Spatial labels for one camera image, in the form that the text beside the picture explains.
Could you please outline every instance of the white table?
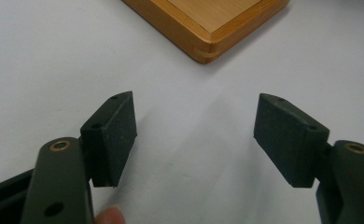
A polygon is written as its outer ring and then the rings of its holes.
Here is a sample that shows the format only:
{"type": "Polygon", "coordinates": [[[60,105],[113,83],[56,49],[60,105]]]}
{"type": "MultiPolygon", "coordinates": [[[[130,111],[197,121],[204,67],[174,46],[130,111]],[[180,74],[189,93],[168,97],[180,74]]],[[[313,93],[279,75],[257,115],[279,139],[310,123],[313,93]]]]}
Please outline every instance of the white table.
{"type": "Polygon", "coordinates": [[[318,224],[256,143],[260,92],[364,143],[364,1],[300,0],[221,58],[194,62],[118,0],[0,1],[0,182],[133,91],[138,137],[117,190],[128,224],[318,224]]]}

